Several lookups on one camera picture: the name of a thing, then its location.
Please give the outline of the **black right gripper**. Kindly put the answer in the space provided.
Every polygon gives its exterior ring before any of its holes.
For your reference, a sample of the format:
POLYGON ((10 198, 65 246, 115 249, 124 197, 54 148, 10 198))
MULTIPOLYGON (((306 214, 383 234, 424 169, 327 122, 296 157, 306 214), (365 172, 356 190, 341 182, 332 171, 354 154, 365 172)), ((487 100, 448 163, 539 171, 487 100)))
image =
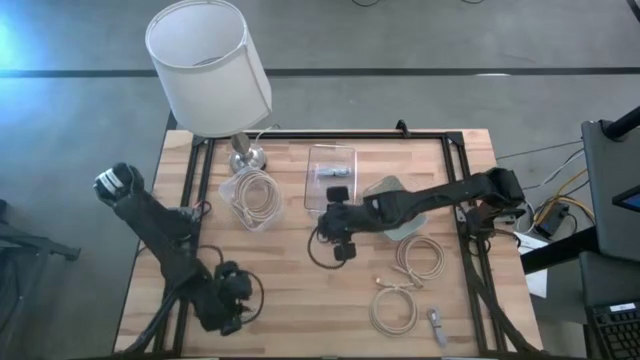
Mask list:
POLYGON ((364 205, 346 204, 349 192, 346 186, 329 187, 326 190, 328 204, 318 220, 318 237, 334 245, 334 258, 347 262, 356 256, 356 247, 351 237, 361 232, 368 221, 368 210, 364 205))

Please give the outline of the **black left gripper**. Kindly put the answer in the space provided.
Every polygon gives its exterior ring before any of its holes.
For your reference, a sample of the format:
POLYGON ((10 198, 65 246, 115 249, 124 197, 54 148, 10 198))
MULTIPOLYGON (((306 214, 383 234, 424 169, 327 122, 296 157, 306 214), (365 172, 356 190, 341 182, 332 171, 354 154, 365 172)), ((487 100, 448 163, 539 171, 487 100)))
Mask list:
POLYGON ((243 301, 250 299, 253 288, 248 272, 241 269, 235 261, 217 265, 214 280, 219 286, 217 298, 224 308, 220 334, 228 336, 242 328, 242 314, 249 311, 243 301))

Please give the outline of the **clear rectangular plastic container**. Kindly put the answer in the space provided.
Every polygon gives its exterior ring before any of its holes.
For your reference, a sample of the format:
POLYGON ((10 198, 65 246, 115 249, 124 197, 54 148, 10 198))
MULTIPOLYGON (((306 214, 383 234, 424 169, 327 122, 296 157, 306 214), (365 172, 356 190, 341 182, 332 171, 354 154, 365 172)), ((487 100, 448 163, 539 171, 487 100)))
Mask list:
POLYGON ((304 207, 311 212, 324 212, 329 187, 346 186, 348 203, 354 203, 357 192, 357 152, 343 145, 316 144, 310 147, 306 171, 304 207))

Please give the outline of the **table lamp with white shade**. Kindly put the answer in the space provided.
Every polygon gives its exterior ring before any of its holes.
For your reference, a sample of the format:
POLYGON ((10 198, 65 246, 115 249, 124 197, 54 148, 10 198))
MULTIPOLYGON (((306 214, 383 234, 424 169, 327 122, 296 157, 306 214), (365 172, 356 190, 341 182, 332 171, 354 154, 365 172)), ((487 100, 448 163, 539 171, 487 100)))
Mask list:
POLYGON ((152 18, 145 45, 177 123, 200 137, 229 136, 234 172, 265 169, 265 151, 245 131, 272 113, 272 89, 241 11, 181 0, 152 18))

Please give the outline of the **white paper sheet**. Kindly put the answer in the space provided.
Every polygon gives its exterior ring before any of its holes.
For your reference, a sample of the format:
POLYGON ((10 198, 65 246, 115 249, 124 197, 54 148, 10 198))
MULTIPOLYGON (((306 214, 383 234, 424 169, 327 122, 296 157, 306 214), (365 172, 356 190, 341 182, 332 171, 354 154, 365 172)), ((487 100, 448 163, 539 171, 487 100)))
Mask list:
MULTIPOLYGON (((520 255, 525 255, 528 252, 536 250, 538 248, 547 245, 546 242, 533 238, 529 235, 516 232, 516 237, 520 241, 518 246, 518 252, 520 255)), ((527 287, 531 295, 546 298, 547 297, 547 270, 540 270, 525 276, 527 287)))

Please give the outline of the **black power supply box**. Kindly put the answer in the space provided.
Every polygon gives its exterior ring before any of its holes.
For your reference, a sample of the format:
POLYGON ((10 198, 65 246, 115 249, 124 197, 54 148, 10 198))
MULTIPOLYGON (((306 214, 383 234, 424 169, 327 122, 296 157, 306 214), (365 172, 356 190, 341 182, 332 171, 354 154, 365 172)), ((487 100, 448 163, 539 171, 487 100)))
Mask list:
POLYGON ((551 238, 569 215, 569 206, 561 202, 544 205, 534 219, 534 232, 545 238, 551 238))

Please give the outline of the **black support bar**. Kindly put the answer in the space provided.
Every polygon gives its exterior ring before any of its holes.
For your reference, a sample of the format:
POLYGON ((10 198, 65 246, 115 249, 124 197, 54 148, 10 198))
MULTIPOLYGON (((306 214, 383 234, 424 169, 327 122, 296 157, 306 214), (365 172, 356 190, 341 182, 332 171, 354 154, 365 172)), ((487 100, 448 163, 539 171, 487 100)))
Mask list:
POLYGON ((524 273, 528 275, 574 260, 585 251, 600 252, 595 226, 529 251, 520 259, 524 273))

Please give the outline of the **grey laptop lid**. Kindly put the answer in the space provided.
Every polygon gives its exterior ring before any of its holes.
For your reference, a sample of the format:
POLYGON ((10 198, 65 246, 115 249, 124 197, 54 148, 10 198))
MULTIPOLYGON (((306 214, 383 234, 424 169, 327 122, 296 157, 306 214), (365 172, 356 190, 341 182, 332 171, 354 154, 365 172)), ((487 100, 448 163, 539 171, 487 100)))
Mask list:
POLYGON ((612 198, 640 185, 640 129, 623 141, 603 135, 600 123, 581 124, 600 252, 640 262, 640 213, 612 204, 612 198))

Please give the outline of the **small screen with blue display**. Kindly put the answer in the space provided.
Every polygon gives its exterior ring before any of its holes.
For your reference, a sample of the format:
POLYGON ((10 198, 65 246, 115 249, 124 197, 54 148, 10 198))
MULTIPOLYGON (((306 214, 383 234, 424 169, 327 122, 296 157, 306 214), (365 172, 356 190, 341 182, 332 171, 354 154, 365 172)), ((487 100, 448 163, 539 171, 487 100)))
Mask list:
POLYGON ((640 185, 615 195, 612 198, 612 204, 640 213, 640 185))

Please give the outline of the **black pole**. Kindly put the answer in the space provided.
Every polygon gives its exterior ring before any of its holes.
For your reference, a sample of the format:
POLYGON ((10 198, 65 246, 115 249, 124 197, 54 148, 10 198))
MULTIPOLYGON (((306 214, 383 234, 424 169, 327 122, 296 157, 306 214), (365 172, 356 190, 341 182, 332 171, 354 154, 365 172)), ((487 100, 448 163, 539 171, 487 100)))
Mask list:
POLYGON ((612 141, 623 141, 627 134, 640 126, 640 105, 616 121, 601 120, 603 135, 612 141))

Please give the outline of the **black keyboard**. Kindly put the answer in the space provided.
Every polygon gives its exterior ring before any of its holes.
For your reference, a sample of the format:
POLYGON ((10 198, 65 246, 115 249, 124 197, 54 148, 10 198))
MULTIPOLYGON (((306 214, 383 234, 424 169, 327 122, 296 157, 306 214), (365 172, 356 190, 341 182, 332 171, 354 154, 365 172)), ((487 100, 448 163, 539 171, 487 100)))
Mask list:
POLYGON ((606 360, 640 360, 640 302, 587 306, 586 315, 606 360))

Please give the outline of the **black aluminium table frame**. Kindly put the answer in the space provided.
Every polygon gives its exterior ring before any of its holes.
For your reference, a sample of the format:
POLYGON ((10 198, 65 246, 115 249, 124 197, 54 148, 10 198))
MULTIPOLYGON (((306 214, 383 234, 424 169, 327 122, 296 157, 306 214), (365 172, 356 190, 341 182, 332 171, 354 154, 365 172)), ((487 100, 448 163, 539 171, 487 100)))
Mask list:
POLYGON ((314 227, 304 207, 308 153, 316 144, 345 145, 357 152, 358 183, 395 174, 410 189, 454 181, 492 168, 496 161, 484 130, 269 131, 260 135, 268 173, 284 197, 284 213, 262 232, 247 230, 218 189, 229 175, 230 143, 195 144, 183 130, 169 132, 151 182, 164 205, 212 204, 200 232, 200 257, 208 266, 231 259, 255 274, 252 304, 257 319, 222 336, 203 330, 188 304, 174 307, 160 340, 139 360, 187 358, 435 358, 524 357, 542 345, 515 240, 504 234, 475 252, 458 233, 452 208, 429 213, 423 233, 446 251, 444 273, 415 292, 421 310, 441 311, 448 338, 440 348, 425 314, 415 329, 388 337, 371 324, 369 306, 381 281, 398 283, 395 248, 383 235, 355 239, 356 258, 339 270, 324 270, 315 258, 331 251, 309 245, 314 227))

